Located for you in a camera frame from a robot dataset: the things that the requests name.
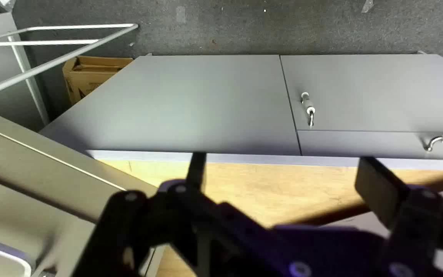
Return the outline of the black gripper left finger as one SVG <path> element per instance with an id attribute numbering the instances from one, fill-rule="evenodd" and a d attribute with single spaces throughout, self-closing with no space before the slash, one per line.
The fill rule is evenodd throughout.
<path id="1" fill-rule="evenodd" d="M 256 277 L 263 263 L 240 240 L 242 216 L 203 192 L 206 152 L 194 152 L 185 178 L 148 196 L 116 192 L 106 203 L 73 277 L 145 277 L 153 247 L 171 244 L 197 277 Z"/>

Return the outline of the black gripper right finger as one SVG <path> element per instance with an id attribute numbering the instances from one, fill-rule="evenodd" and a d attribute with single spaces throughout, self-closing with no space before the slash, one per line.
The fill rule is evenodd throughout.
<path id="1" fill-rule="evenodd" d="M 376 156 L 360 156 L 356 190 L 390 230 L 377 256 L 386 277 L 443 277 L 436 252 L 443 250 L 443 195 L 411 186 Z"/>

